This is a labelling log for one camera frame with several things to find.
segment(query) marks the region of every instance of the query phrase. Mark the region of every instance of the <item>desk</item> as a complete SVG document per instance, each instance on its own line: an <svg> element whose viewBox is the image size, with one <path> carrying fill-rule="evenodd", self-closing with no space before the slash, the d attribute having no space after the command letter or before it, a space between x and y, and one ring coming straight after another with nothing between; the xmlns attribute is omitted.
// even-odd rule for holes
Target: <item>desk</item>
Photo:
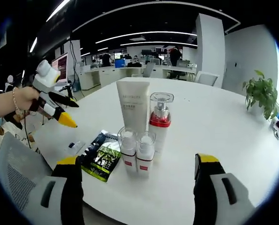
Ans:
<svg viewBox="0 0 279 225"><path fill-rule="evenodd" d="M115 68L101 67L91 70L84 70L80 75L80 85L82 90L88 90L94 86L101 84L101 87L105 87L113 82L116 82L125 77L131 77L132 74L141 75L146 65L143 67L122 67ZM196 69L183 68L183 67L171 67L156 65L151 73L151 78L167 78L168 71L181 71L186 73L195 73Z"/></svg>
<svg viewBox="0 0 279 225"><path fill-rule="evenodd" d="M150 81L150 93L174 94L166 146L161 162L153 165L147 180L128 176L122 160L107 183L83 172L83 200L87 204L128 225L192 224L197 152L217 157L225 171L247 187L253 205L262 202L278 179L279 141L268 121L259 122L246 111L244 96L193 82L134 77L123 80ZM88 145L100 130L117 133L123 127L115 83L78 104L80 108L67 109L78 128L51 120L34 134L51 168L67 156L63 149L70 142L82 140Z"/></svg>

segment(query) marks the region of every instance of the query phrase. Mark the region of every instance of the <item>small white bottle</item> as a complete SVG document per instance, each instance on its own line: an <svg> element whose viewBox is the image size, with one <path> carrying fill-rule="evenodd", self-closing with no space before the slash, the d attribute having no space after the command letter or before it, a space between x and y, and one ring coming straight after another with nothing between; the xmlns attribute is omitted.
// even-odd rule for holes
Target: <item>small white bottle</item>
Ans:
<svg viewBox="0 0 279 225"><path fill-rule="evenodd" d="M161 157L167 131L171 125L171 106L173 94L155 92L150 97L150 121L149 132L156 134L155 140L155 161Z"/></svg>
<svg viewBox="0 0 279 225"><path fill-rule="evenodd" d="M136 160L138 174L144 177L150 175L154 159L154 143L156 135L152 132L137 134Z"/></svg>
<svg viewBox="0 0 279 225"><path fill-rule="evenodd" d="M136 166L136 132L128 127L119 130L118 140L121 149L121 157L128 172L137 172Z"/></svg>

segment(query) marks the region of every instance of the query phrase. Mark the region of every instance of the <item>person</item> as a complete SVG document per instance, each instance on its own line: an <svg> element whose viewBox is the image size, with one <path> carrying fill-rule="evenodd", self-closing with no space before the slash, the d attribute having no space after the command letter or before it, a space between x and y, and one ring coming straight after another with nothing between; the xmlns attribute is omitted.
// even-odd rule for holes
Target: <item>person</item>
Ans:
<svg viewBox="0 0 279 225"><path fill-rule="evenodd" d="M91 68L98 68L98 63L96 60L92 60Z"/></svg>
<svg viewBox="0 0 279 225"><path fill-rule="evenodd" d="M102 67L109 67L111 66L111 63L110 63L110 60L111 60L111 56L109 55L109 53L105 53L103 55L103 58L102 58Z"/></svg>
<svg viewBox="0 0 279 225"><path fill-rule="evenodd" d="M169 53L170 59L171 59L171 63L172 66L177 66L177 61L181 58L182 54L179 51L178 47L175 46L175 48L173 48L171 50L171 52Z"/></svg>
<svg viewBox="0 0 279 225"><path fill-rule="evenodd" d="M127 54L126 59L127 59L127 60L131 60L132 57L131 57L129 54Z"/></svg>

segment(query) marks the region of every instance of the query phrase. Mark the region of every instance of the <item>human hand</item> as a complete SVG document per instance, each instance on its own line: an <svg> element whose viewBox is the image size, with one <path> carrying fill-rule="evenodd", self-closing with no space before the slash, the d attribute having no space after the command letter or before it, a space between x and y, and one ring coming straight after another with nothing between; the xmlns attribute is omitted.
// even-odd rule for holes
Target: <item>human hand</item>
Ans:
<svg viewBox="0 0 279 225"><path fill-rule="evenodd" d="M39 92L32 87L24 87L21 89L15 89L14 97L19 109L29 110L33 99L38 100Z"/></svg>

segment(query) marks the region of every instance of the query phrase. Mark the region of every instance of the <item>white column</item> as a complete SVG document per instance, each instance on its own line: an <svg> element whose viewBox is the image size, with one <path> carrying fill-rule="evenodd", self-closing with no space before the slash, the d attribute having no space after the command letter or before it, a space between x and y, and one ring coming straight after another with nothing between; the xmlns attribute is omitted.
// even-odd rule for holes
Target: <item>white column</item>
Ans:
<svg viewBox="0 0 279 225"><path fill-rule="evenodd" d="M81 62L81 51L80 51L80 40L73 40L72 41L72 50L70 50L70 42L66 42L63 46L64 53L68 53L68 79L73 81L74 80L74 60L73 60L73 49L75 53L75 58L77 60L76 63L76 72L79 73L79 62Z"/></svg>
<svg viewBox="0 0 279 225"><path fill-rule="evenodd" d="M60 56L61 56L61 53L60 53L60 47L59 47L59 48L56 48L56 50L55 50L55 59L59 58Z"/></svg>
<svg viewBox="0 0 279 225"><path fill-rule="evenodd" d="M204 14L196 19L197 68L218 74L215 87L221 88L225 69L225 35L222 20Z"/></svg>

